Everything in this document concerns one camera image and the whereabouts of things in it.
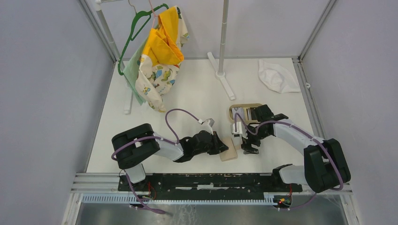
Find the beige card holder wallet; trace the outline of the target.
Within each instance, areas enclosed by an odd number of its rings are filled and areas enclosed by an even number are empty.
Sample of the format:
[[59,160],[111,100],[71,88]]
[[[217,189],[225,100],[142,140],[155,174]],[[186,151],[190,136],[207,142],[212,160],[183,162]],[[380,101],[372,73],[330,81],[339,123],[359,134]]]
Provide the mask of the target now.
[[228,149],[220,153],[220,160],[222,162],[226,162],[237,159],[237,151],[241,149],[240,144],[235,145],[231,137],[223,138],[222,142],[228,147]]

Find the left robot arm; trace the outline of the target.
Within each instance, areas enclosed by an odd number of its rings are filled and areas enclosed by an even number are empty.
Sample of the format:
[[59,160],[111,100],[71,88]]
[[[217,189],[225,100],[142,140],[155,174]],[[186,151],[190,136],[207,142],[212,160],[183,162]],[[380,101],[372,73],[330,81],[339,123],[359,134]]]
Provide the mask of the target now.
[[134,127],[112,138],[114,153],[111,158],[126,172],[130,186],[142,191],[147,186],[142,162],[152,155],[184,163],[199,154],[218,155],[229,149],[212,129],[213,120],[199,120],[199,124],[199,133],[175,142],[154,132],[149,123]]

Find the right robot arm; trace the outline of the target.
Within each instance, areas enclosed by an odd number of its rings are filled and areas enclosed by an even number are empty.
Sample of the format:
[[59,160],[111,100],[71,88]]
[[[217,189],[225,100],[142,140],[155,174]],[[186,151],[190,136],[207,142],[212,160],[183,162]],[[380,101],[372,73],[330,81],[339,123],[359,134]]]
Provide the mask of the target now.
[[340,142],[334,138],[314,136],[283,113],[274,114],[268,105],[252,108],[252,123],[246,123],[241,114],[232,114],[231,132],[241,138],[245,154],[257,154],[261,141],[269,136],[279,138],[297,150],[304,160],[303,165],[286,164],[273,170],[271,186],[284,191],[290,184],[307,185],[315,193],[325,190],[342,190],[351,180],[351,172]]

